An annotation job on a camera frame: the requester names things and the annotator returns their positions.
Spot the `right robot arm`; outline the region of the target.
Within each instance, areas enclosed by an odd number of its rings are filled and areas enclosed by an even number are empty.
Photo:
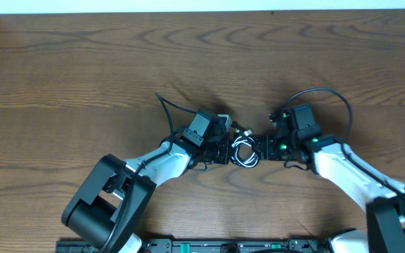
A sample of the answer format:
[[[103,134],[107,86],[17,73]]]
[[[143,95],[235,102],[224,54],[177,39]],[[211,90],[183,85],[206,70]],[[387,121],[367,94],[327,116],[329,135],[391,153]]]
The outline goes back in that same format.
[[[310,105],[269,115],[276,135],[260,138],[262,160],[282,161],[332,182],[366,214],[366,231],[349,229],[326,240],[325,252],[405,252],[405,183],[361,159],[334,135],[324,135]]]

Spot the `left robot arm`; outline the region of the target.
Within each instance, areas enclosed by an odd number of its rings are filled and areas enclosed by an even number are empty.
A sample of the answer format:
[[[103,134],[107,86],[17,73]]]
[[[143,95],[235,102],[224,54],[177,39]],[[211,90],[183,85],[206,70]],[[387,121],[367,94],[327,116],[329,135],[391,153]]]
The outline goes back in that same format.
[[[200,109],[193,121],[143,156],[102,157],[63,211],[61,221],[97,252],[139,252],[139,220],[158,186],[198,163],[227,163],[228,115]]]

